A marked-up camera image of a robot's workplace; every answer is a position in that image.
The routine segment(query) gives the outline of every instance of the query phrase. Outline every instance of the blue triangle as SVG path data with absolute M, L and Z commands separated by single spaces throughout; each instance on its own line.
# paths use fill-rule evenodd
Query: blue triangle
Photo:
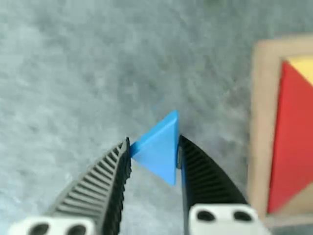
M 131 156 L 167 183 L 176 182 L 179 114 L 172 111 L 131 145 Z

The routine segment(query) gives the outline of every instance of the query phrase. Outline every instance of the tangram puzzle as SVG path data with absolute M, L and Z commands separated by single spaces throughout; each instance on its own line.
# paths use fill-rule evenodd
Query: tangram puzzle
M 249 202 L 268 226 L 313 223 L 313 36 L 254 53 Z

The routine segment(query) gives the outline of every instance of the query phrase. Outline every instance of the carpet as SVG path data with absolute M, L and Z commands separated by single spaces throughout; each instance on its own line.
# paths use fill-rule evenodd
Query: carpet
M 244 192 L 252 47 L 312 32 L 312 8 L 311 0 L 0 0 L 0 231 L 43 213 L 104 151 L 173 109 L 181 132 Z M 181 203 L 179 185 L 134 163 L 121 234 L 182 234 Z

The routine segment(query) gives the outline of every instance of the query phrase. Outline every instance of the gray carpet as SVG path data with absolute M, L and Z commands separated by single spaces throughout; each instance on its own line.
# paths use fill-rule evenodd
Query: gray carpet
M 312 0 L 0 0 L 0 233 L 172 109 L 244 191 L 252 45 L 313 31 L 312 9 Z M 182 234 L 179 186 L 135 165 L 125 196 L 121 234 Z

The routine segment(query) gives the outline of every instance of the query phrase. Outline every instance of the wooden frame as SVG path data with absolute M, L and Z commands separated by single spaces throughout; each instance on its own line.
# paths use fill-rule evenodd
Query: wooden frame
M 270 227 L 313 223 L 313 215 L 267 214 L 281 65 L 284 58 L 299 55 L 313 55 L 313 36 L 260 41 L 254 51 L 247 194 Z

